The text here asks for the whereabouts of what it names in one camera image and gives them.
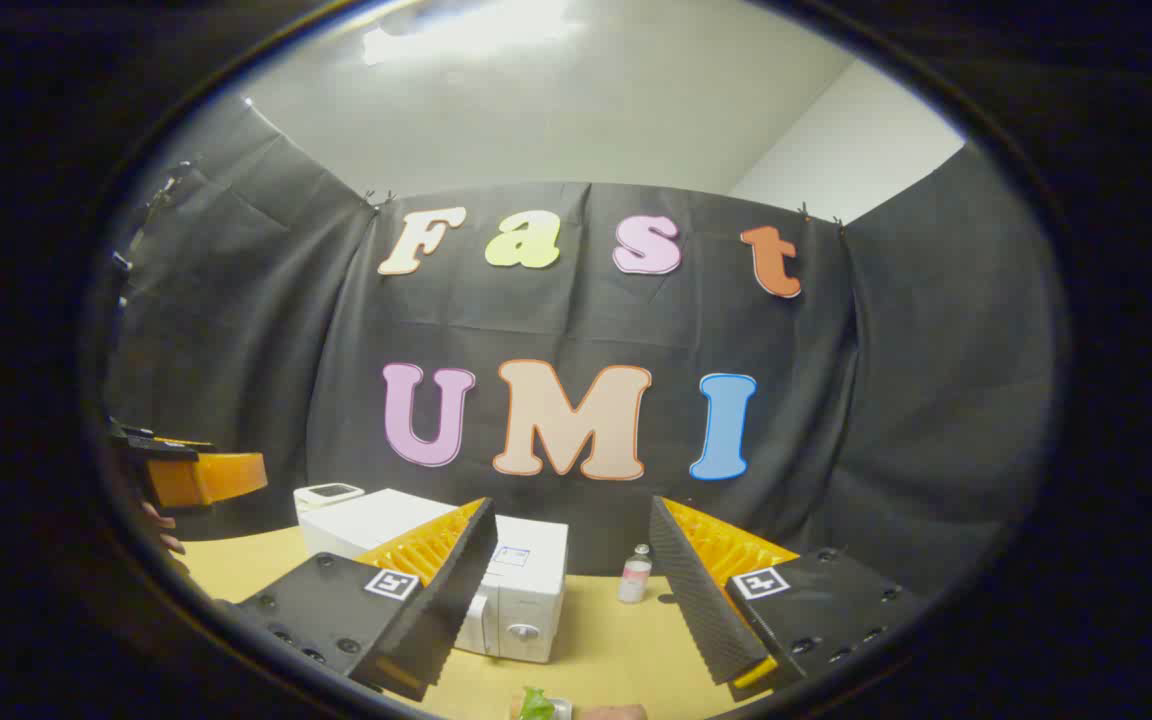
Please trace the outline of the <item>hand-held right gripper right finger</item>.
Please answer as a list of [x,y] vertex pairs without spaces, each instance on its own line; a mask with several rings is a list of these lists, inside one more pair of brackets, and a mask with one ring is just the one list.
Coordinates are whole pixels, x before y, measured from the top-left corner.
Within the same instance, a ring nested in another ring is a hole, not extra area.
[[927,606],[844,551],[787,550],[666,497],[649,546],[710,679],[737,702],[872,655]]

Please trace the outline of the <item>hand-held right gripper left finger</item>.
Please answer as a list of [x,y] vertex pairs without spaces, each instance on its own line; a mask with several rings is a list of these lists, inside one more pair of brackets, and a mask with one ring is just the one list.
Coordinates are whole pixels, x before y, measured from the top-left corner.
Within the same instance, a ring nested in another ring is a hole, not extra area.
[[225,611],[271,647],[420,702],[439,682],[497,547],[490,498],[357,558],[314,553]]

